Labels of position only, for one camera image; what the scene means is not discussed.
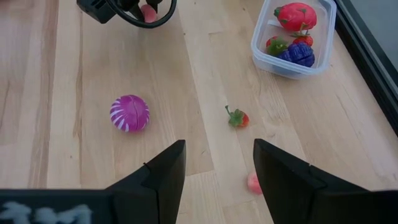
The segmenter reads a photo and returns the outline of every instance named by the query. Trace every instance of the small pink object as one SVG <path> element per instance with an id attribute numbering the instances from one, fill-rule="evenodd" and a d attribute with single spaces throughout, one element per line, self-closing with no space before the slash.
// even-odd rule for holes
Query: small pink object
<path id="1" fill-rule="evenodd" d="M 149 108 L 145 101 L 135 95 L 122 96 L 113 102 L 111 121 L 125 132 L 141 131 L 149 122 Z"/>
<path id="2" fill-rule="evenodd" d="M 257 178 L 256 172 L 249 174 L 248 176 L 248 187 L 249 190 L 255 194 L 262 194 L 259 179 Z"/>
<path id="3" fill-rule="evenodd" d="M 141 12 L 144 15 L 145 22 L 151 23 L 151 22 L 156 21 L 157 14 L 156 14 L 155 9 L 152 6 L 150 6 L 148 4 L 141 6 Z"/>

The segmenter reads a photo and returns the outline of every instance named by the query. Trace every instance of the plastic container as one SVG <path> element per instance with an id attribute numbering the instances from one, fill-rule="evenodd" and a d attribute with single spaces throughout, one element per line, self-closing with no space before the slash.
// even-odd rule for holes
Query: plastic container
<path id="1" fill-rule="evenodd" d="M 317 24 L 309 30 L 314 39 L 312 49 L 315 54 L 315 63 L 310 68 L 265 54 L 266 42 L 273 36 L 281 35 L 290 43 L 294 40 L 290 37 L 292 33 L 286 31 L 274 16 L 277 7 L 292 2 L 308 4 L 317 12 Z M 323 72 L 328 68 L 333 47 L 335 21 L 336 4 L 333 0 L 265 0 L 251 41 L 254 64 L 262 70 L 293 79 L 311 77 Z"/>

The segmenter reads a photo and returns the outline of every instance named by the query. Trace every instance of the wooden surface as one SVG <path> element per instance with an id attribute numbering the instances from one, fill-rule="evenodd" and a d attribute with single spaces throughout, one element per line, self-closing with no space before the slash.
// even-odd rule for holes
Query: wooden surface
<path id="1" fill-rule="evenodd" d="M 261 6 L 183 0 L 144 30 L 118 17 L 101 25 L 76 1 L 0 1 L 0 187 L 104 188 L 186 139 L 178 223 L 271 223 L 245 184 L 263 138 L 368 189 L 397 188 L 397 137 L 339 36 L 318 77 L 257 70 L 249 43 Z M 142 133 L 109 120 L 126 94 L 149 105 Z M 248 128 L 228 126 L 227 104 Z"/>

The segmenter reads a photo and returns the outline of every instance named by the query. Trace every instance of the purple toy fruit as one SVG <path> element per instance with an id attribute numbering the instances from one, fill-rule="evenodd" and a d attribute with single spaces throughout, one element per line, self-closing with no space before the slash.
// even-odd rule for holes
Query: purple toy fruit
<path id="1" fill-rule="evenodd" d="M 277 57 L 306 67 L 311 67 L 315 63 L 312 48 L 303 42 L 291 44 Z"/>
<path id="2" fill-rule="evenodd" d="M 148 105 L 134 95 L 122 96 L 115 100 L 110 113 L 112 123 L 125 132 L 141 131 L 149 122 Z"/>

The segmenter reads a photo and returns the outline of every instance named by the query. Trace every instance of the red toy strawberry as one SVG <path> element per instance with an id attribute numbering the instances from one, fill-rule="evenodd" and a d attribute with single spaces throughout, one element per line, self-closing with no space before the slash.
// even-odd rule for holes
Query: red toy strawberry
<path id="1" fill-rule="evenodd" d="M 243 111 L 236 109 L 234 112 L 229 112 L 228 105 L 225 106 L 225 109 L 227 110 L 229 114 L 229 124 L 232 125 L 233 127 L 246 127 L 249 125 L 249 117 L 247 116 L 246 113 Z"/>
<path id="2" fill-rule="evenodd" d="M 266 43 L 266 52 L 269 55 L 277 56 L 287 49 L 287 41 L 281 37 L 275 36 Z"/>
<path id="3" fill-rule="evenodd" d="M 309 35 L 302 35 L 293 40 L 293 44 L 298 44 L 300 42 L 304 42 L 310 47 L 313 45 L 313 39 Z"/>
<path id="4" fill-rule="evenodd" d="M 301 31 L 312 29 L 317 24 L 315 10 L 304 3 L 294 2 L 278 7 L 274 15 L 283 28 L 288 31 Z"/>

